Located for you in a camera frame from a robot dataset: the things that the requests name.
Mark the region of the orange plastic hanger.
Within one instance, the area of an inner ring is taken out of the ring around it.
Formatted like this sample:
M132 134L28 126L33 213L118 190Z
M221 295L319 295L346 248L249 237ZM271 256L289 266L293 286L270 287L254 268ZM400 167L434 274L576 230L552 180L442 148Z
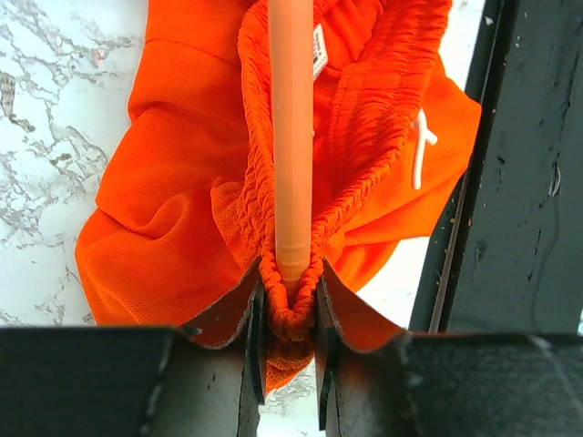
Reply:
M293 296L311 258L312 1L270 1L276 263Z

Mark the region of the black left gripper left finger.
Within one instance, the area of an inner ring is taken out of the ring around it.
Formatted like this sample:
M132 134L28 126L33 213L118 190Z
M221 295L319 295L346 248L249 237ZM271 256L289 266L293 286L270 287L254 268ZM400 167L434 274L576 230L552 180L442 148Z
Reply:
M179 328L4 328L4 436L253 436L264 288L240 283Z

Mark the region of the orange mesh shorts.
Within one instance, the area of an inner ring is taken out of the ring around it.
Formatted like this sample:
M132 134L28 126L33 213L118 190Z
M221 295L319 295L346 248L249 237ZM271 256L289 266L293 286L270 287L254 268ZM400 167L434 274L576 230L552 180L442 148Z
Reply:
M128 103L76 259L95 320L180 326L253 264L270 312L267 387L310 362L325 264L360 290L433 232L481 115L445 73L448 1L317 1L312 259L297 300L275 264L268 9L153 1Z

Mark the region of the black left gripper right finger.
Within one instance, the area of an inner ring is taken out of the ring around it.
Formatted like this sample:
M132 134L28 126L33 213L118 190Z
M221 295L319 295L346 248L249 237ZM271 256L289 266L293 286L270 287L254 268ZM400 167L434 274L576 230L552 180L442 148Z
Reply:
M329 436L579 436L577 335L412 333L325 266L318 420Z

